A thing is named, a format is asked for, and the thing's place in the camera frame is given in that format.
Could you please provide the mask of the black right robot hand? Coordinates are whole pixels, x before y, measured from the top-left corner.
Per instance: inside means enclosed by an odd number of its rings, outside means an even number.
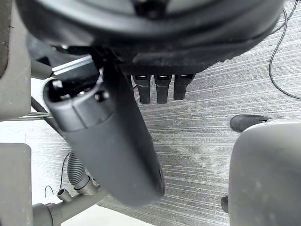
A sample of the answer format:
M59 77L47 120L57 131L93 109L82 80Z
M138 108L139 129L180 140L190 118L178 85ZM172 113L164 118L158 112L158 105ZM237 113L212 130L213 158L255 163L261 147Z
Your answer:
M273 30L282 0L18 0L32 58L55 75L43 99L62 136L118 201L165 193L151 135L134 97L183 100L195 75L247 52Z

